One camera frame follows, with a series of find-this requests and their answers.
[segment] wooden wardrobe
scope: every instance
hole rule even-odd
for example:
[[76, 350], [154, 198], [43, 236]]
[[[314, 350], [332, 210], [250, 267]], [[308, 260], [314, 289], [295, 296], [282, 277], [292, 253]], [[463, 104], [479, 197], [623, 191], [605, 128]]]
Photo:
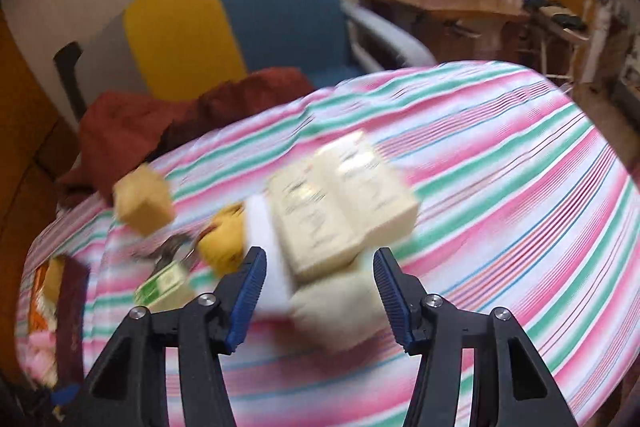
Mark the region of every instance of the wooden wardrobe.
[[53, 180], [78, 155], [60, 118], [22, 58], [0, 11], [0, 371], [20, 382], [15, 311], [31, 242], [56, 217]]

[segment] blue chair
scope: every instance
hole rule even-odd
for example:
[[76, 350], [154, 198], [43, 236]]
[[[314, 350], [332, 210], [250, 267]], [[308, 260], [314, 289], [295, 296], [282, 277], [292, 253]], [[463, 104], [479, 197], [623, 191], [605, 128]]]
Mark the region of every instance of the blue chair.
[[335, 86], [382, 69], [350, 39], [347, 21], [399, 68], [436, 63], [408, 33], [340, 0], [136, 0], [84, 51], [63, 48], [56, 65], [78, 118], [107, 89], [183, 100], [273, 66]]

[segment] chair armrest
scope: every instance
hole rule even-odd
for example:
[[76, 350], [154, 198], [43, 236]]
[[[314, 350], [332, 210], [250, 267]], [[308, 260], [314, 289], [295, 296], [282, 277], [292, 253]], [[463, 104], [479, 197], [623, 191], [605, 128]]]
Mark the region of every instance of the chair armrest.
[[353, 58], [356, 59], [357, 63], [359, 63], [365, 73], [378, 73], [379, 71], [385, 70], [385, 68], [383, 68], [377, 60], [355, 40], [355, 38], [350, 38], [350, 41]]
[[429, 68], [437, 64], [431, 52], [418, 39], [371, 10], [342, 1], [342, 11], [358, 29], [390, 51], [399, 68]]
[[76, 62], [81, 54], [82, 48], [80, 44], [73, 41], [61, 48], [53, 57], [62, 87], [65, 89], [66, 97], [69, 99], [71, 109], [78, 121], [86, 111], [86, 103], [84, 103], [84, 98], [82, 98], [78, 81], [76, 80]]

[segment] pink and green striped blanket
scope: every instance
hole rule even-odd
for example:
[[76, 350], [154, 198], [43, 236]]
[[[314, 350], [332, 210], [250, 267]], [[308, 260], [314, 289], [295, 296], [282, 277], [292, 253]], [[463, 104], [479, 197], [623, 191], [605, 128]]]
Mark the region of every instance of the pink and green striped blanket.
[[[501, 62], [370, 74], [190, 142], [153, 163], [172, 185], [177, 219], [144, 241], [91, 197], [31, 247], [17, 314], [22, 365], [33, 269], [48, 256], [67, 252], [91, 269], [88, 371], [150, 272], [133, 253], [197, 229], [276, 169], [356, 129], [422, 202], [413, 235], [391, 245], [404, 270], [460, 308], [511, 309], [584, 423], [640, 349], [640, 196], [577, 105]], [[215, 279], [199, 264], [191, 284], [205, 291]], [[260, 321], [223, 358], [240, 427], [401, 426], [419, 363], [390, 330], [331, 354], [286, 323]], [[183, 425], [173, 351], [166, 380], [170, 420]], [[458, 425], [471, 390], [465, 355]]]

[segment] red blanket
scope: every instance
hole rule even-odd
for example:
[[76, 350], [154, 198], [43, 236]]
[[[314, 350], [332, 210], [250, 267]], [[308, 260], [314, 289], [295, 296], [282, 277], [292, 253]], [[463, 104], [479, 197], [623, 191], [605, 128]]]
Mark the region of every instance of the red blanket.
[[105, 92], [80, 121], [81, 164], [58, 179], [60, 205], [76, 206], [96, 190], [111, 204], [113, 184], [143, 161], [313, 90], [297, 68], [269, 68], [189, 102]]

